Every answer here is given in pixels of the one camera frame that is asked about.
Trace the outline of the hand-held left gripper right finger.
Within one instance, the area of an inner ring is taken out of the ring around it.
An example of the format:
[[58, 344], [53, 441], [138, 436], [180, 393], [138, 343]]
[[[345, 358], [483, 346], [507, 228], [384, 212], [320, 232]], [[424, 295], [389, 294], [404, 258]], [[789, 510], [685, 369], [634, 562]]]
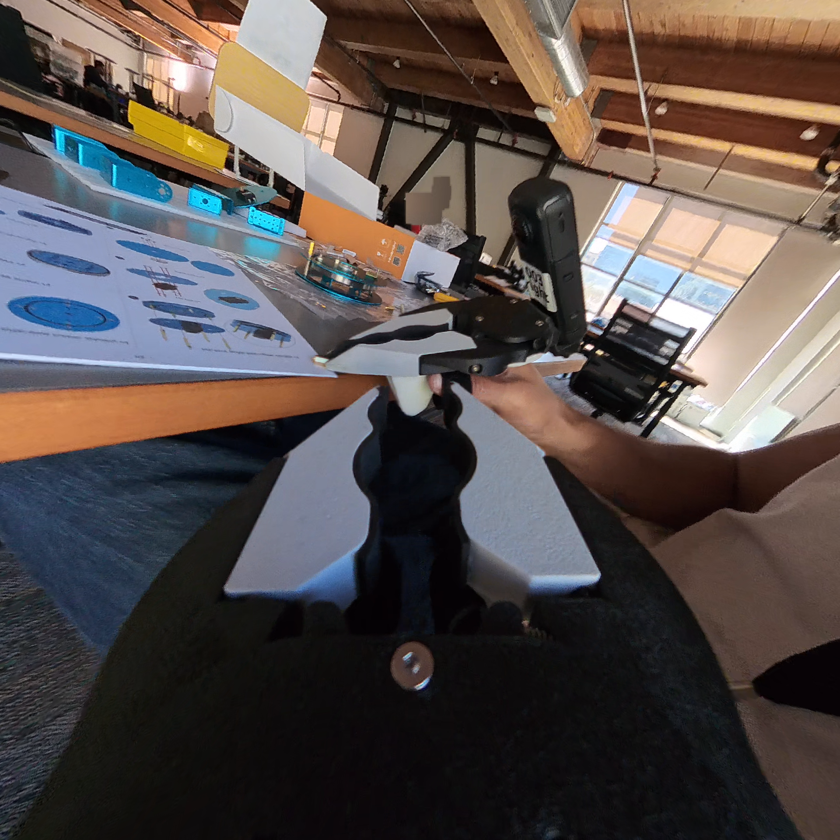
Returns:
[[466, 582], [488, 605], [526, 613], [540, 598], [601, 579], [540, 447], [467, 391], [452, 391], [455, 431], [474, 465], [458, 494], [469, 543]]

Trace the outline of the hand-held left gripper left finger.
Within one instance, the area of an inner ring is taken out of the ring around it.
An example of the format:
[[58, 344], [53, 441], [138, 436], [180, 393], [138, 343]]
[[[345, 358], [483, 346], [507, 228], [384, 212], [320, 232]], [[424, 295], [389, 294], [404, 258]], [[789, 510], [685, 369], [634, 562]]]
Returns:
[[371, 477], [381, 465], [389, 397], [375, 387], [290, 451], [224, 593], [345, 610], [371, 532]]

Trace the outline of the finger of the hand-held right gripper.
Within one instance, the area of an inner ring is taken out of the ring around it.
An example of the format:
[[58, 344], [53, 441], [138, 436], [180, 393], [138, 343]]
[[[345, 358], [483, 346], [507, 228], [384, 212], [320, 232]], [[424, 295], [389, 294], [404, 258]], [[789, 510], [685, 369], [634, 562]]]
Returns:
[[381, 344], [345, 342], [342, 346], [327, 356], [317, 355], [329, 360], [325, 369], [358, 375], [415, 376], [422, 373], [424, 356], [474, 350], [477, 344], [470, 336], [450, 330], [421, 340]]
[[425, 340], [453, 328], [455, 315], [447, 308], [426, 308], [383, 322], [349, 339], [349, 343], [381, 344]]

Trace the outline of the blue round rotating base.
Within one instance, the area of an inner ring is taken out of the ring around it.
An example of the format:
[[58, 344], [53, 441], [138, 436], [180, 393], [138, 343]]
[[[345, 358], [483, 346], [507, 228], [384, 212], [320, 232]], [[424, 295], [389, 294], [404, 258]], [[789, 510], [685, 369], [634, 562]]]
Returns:
[[376, 292], [379, 270], [332, 247], [312, 244], [306, 261], [295, 268], [295, 274], [334, 298], [366, 307], [382, 305]]

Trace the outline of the person's right forearm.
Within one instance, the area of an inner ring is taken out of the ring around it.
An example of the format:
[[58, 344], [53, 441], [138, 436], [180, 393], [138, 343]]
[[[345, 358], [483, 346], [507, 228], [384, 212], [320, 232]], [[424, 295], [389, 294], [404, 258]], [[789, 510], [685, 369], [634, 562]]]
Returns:
[[759, 511], [838, 456], [839, 426], [732, 453], [627, 434], [559, 402], [539, 445], [615, 507], [680, 530], [719, 510]]

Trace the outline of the wooden desk by window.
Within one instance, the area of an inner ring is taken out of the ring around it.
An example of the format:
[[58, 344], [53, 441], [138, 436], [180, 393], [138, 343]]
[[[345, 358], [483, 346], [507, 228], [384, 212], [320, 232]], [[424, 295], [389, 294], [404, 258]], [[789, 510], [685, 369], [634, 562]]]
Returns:
[[[506, 284], [501, 279], [492, 276], [476, 274], [474, 285], [477, 288], [481, 288], [488, 294], [494, 293], [503, 295], [507, 298], [515, 299], [529, 298], [529, 295], [525, 292], [521, 292], [515, 287]], [[603, 330], [601, 327], [595, 324], [590, 324], [587, 329], [586, 339], [582, 344], [583, 350], [592, 350], [594, 348], [595, 341], [601, 336], [602, 332]], [[572, 373], [578, 371], [581, 368], [580, 365], [574, 367], [571, 358], [558, 358], [556, 360], [538, 361], [535, 362], [534, 365], [535, 367], [537, 367], [537, 369], [541, 372], [543, 376], [571, 375]], [[687, 386], [690, 387], [703, 387], [707, 385], [706, 380], [704, 380], [696, 372], [690, 369], [688, 365], [682, 364], [680, 362], [677, 362], [672, 366], [670, 375], [678, 382], [685, 383]]]

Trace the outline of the person's right hand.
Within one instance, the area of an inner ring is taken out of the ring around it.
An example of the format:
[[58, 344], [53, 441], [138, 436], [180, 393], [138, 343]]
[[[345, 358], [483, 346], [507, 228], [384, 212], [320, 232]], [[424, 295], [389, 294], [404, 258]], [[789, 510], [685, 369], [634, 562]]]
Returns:
[[535, 364], [509, 366], [495, 376], [471, 374], [472, 396], [541, 448], [556, 442], [565, 407]]

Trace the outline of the bubble wrap bundle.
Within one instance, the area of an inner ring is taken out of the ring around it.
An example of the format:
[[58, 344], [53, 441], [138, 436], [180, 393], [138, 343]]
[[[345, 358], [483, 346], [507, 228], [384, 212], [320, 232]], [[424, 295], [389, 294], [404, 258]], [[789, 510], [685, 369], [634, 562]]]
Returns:
[[449, 252], [468, 242], [469, 236], [463, 229], [444, 218], [439, 223], [421, 226], [416, 240], [435, 250]]

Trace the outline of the orange cardboard box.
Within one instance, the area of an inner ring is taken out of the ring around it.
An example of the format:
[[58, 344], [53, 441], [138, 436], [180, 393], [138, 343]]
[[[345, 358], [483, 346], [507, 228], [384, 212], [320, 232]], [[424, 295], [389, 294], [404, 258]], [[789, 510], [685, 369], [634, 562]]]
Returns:
[[303, 191], [308, 236], [412, 281], [450, 286], [459, 259], [376, 219], [379, 190], [302, 129], [326, 17], [308, 1], [251, 1], [236, 41], [217, 55], [209, 103], [215, 132]]

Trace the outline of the clear plastic bag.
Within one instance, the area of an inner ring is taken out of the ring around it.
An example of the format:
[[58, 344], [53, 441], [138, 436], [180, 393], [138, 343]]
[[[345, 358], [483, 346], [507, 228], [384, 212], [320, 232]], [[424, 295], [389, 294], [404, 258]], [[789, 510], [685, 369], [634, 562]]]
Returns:
[[304, 276], [303, 268], [272, 260], [224, 253], [280, 308], [294, 301], [325, 319], [360, 319], [383, 322], [419, 308], [421, 302], [409, 289], [388, 284], [375, 287], [379, 303], [357, 301], [321, 288]]

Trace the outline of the teal round plate with servo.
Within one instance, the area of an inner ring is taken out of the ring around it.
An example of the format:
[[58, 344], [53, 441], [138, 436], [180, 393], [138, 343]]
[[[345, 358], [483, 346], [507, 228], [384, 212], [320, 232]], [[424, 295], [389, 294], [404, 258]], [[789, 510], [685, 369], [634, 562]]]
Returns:
[[256, 207], [268, 204], [277, 197], [275, 189], [252, 182], [220, 187], [219, 192], [230, 202], [232, 207], [230, 213], [240, 207]]

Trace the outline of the white foam sheet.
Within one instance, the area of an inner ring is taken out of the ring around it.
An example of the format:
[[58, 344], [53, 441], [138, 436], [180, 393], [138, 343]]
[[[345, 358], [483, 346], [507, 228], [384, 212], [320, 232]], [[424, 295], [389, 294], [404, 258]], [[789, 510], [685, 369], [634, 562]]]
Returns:
[[234, 230], [241, 234], [254, 235], [258, 238], [263, 238], [271, 242], [283, 242], [288, 245], [301, 246], [305, 249], [308, 249], [312, 245], [312, 241], [310, 239], [297, 236], [295, 233], [290, 231], [289, 227], [285, 227], [282, 234], [273, 234], [262, 228], [248, 224], [246, 220], [239, 215], [227, 215], [223, 213], [216, 216], [208, 211], [196, 208], [188, 203], [188, 190], [180, 185], [173, 185], [169, 182], [164, 182], [166, 186], [169, 186], [172, 189], [173, 195], [169, 202], [160, 203], [150, 198], [113, 187], [106, 183], [100, 174], [94, 173], [90, 170], [83, 170], [81, 174], [75, 174], [74, 177], [95, 193], [111, 197], [119, 197], [125, 201], [139, 204], [151, 209], [157, 209], [172, 216], [188, 218], [192, 221], [202, 222], [205, 224], [214, 224], [221, 228]]

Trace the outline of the white assembly guide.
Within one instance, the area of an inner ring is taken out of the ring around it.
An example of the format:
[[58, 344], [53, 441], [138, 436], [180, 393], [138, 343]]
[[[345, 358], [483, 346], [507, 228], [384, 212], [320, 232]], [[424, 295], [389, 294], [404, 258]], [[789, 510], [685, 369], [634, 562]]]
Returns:
[[234, 259], [4, 186], [1, 357], [335, 377]]

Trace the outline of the yellow plastic bins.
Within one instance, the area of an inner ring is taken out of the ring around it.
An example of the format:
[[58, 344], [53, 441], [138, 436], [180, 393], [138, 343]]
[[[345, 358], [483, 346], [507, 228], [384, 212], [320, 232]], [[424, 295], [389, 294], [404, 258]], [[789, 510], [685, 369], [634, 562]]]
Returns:
[[146, 140], [215, 169], [222, 170], [225, 167], [229, 146], [224, 140], [218, 140], [134, 100], [129, 101], [128, 121], [134, 133]]

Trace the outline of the long wooden table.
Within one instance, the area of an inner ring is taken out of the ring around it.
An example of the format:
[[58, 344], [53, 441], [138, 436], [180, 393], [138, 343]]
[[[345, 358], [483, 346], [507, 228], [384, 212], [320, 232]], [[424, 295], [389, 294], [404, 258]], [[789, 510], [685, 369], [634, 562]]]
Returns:
[[91, 115], [63, 101], [38, 94], [8, 80], [1, 80], [1, 105], [2, 108], [25, 117], [50, 125], [58, 125], [84, 135], [114, 151], [157, 164], [165, 171], [179, 172], [194, 181], [216, 186], [237, 186], [250, 182], [235, 171], [226, 168], [218, 170], [194, 161], [140, 137], [132, 128], [125, 128], [116, 122]]

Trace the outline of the silver ventilation duct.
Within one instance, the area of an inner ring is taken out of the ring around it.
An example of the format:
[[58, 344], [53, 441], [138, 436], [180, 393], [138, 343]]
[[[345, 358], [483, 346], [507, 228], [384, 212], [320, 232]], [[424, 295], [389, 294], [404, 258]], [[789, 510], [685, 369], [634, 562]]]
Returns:
[[575, 1], [525, 1], [531, 21], [568, 98], [590, 83], [585, 58], [571, 23]]

